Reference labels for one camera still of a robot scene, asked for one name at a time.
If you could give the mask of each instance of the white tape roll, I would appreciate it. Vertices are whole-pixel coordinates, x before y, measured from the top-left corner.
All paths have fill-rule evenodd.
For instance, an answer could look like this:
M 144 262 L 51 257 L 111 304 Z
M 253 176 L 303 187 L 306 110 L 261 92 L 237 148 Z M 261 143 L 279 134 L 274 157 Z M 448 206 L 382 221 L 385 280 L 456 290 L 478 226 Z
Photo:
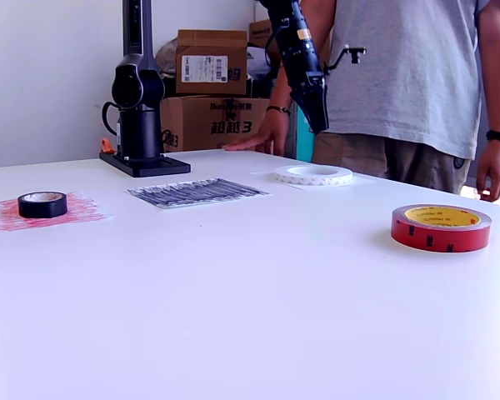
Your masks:
M 303 186 L 344 186 L 352 181 L 352 171 L 327 165 L 293 165 L 277 169 L 274 178 L 282 183 Z

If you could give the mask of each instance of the black tape roll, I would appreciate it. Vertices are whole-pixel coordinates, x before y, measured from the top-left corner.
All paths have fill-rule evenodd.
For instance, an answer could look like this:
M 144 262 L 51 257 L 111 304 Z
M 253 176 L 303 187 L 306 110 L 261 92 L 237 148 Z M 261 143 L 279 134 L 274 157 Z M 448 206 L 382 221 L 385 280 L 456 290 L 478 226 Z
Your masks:
M 67 195 L 63 193 L 35 192 L 18 198 L 18 213 L 24 218 L 55 218 L 67 211 Z

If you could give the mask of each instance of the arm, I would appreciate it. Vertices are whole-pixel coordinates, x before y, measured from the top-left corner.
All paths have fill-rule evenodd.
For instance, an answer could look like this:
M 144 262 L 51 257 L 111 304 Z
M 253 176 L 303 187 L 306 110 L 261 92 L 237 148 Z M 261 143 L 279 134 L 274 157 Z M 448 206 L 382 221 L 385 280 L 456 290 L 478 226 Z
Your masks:
M 478 16 L 478 36 L 482 59 L 483 86 L 487 99 L 489 127 L 500 132 L 500 0 L 491 2 Z M 483 195 L 486 178 L 492 180 L 490 194 Z M 500 198 L 500 142 L 488 143 L 480 158 L 477 189 L 483 200 Z
M 337 0 L 303 0 L 301 4 L 302 13 L 306 19 L 307 26 L 311 31 L 313 44 L 317 51 L 323 48 L 326 38 L 333 26 L 335 18 L 335 6 Z M 293 100 L 291 88 L 288 85 L 287 75 L 283 68 L 277 76 L 276 86 L 272 92 L 270 105 L 290 108 Z M 229 151 L 256 148 L 261 153 L 270 153 L 271 150 L 277 156 L 285 153 L 285 142 L 289 131 L 289 116 L 276 110 L 270 110 L 259 131 L 243 140 L 228 144 L 224 148 Z
M 322 50 L 332 29 L 336 4 L 337 0 L 303 0 L 301 2 L 303 15 L 318 52 Z M 271 105 L 290 108 L 293 103 L 290 94 L 291 88 L 287 82 L 287 75 L 281 68 L 270 99 Z

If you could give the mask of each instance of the tape roll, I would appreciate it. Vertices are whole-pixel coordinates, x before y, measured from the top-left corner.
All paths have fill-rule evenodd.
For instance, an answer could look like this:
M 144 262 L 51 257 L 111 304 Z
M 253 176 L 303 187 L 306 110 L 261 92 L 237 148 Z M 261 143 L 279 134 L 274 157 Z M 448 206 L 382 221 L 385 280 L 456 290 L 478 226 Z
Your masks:
M 352 171 L 345 168 L 314 164 L 281 167 L 274 172 L 279 182 L 303 186 L 344 186 L 352 177 Z
M 63 193 L 35 192 L 18 198 L 18 214 L 24 218 L 55 218 L 67 211 L 67 195 Z
M 410 248 L 465 253 L 489 244 L 492 220 L 466 208 L 420 204 L 392 213 L 391 236 Z

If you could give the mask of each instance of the hand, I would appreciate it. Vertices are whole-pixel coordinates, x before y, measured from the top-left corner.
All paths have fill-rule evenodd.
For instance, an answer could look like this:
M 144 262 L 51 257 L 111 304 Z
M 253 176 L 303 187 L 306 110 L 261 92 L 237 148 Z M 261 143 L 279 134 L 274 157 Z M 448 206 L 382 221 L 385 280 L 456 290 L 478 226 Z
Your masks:
M 487 177 L 491 178 L 491 187 L 485 187 Z M 500 198 L 500 141 L 492 140 L 480 157 L 476 178 L 477 192 L 481 199 L 495 202 Z
M 256 152 L 283 156 L 289 132 L 289 116 L 276 110 L 269 110 L 257 133 L 249 138 L 237 140 L 224 148 L 228 151 L 245 150 L 255 146 Z

